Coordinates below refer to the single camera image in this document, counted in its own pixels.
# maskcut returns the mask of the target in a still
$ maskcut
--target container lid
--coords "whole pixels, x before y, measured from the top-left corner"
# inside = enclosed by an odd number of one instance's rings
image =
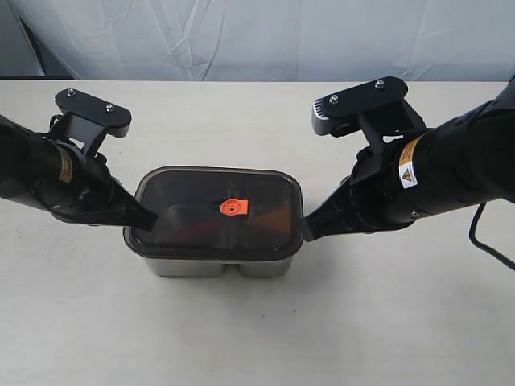
[[[300,186],[277,171],[166,166],[143,178],[136,199],[159,215],[152,232],[124,229],[144,257],[277,261],[303,242]]]

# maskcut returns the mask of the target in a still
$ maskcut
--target table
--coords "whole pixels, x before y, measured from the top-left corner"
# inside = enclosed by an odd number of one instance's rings
[[[128,108],[101,147],[134,192],[164,165],[281,170],[314,209],[365,140],[318,137],[311,102],[351,84],[0,81],[0,113],[47,130],[74,87]],[[429,126],[500,83],[409,84]],[[468,242],[473,209],[401,232],[305,244],[290,272],[250,280],[156,277],[119,228],[62,224],[0,201],[2,385],[484,385],[515,378],[515,276]],[[506,202],[479,237],[513,256]]]

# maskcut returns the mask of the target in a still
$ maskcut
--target stainless steel container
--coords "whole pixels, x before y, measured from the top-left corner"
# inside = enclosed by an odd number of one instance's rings
[[[299,250],[299,184],[277,171],[166,166],[140,182],[136,199],[159,214],[152,232],[124,228],[127,245],[164,277],[283,275]]]

